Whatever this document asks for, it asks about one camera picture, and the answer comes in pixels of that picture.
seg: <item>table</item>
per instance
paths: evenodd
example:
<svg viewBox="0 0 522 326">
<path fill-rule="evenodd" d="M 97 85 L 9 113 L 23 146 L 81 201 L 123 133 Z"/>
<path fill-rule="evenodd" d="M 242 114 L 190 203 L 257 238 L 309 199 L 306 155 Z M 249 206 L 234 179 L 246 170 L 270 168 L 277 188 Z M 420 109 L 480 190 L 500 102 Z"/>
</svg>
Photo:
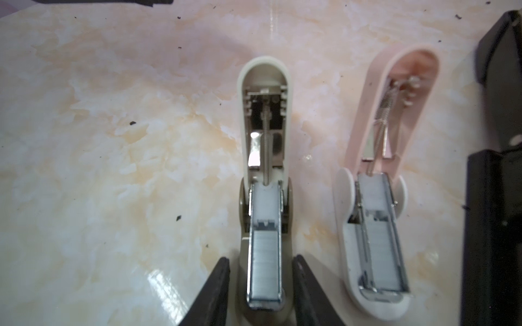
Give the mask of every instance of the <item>table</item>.
<svg viewBox="0 0 522 326">
<path fill-rule="evenodd" d="M 473 50 L 519 6 L 176 0 L 0 19 L 0 323 L 177 324 L 218 258 L 239 254 L 235 85 L 247 61 L 272 55 L 294 81 L 294 254 L 347 325 L 383 324 L 339 277 L 332 178 L 370 61 L 427 42 L 443 65 L 398 220 L 415 297 L 391 324 L 458 324 L 466 157 L 495 148 Z"/>
</svg>

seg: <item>marble surface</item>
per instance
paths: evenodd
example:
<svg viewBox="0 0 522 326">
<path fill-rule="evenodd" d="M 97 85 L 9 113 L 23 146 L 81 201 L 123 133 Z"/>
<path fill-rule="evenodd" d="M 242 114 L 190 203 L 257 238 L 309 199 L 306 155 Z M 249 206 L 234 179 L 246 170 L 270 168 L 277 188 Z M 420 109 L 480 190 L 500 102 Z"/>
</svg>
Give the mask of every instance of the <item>marble surface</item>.
<svg viewBox="0 0 522 326">
<path fill-rule="evenodd" d="M 239 254 L 235 83 L 265 54 L 294 80 L 294 254 L 347 325 L 381 324 L 339 278 L 331 181 L 372 58 L 427 42 L 443 66 L 402 173 L 410 199 L 398 221 L 415 297 L 392 324 L 456 325 L 466 157 L 493 146 L 473 49 L 519 7 L 176 0 L 39 4 L 0 19 L 0 324 L 183 318 L 218 258 Z"/>
</svg>

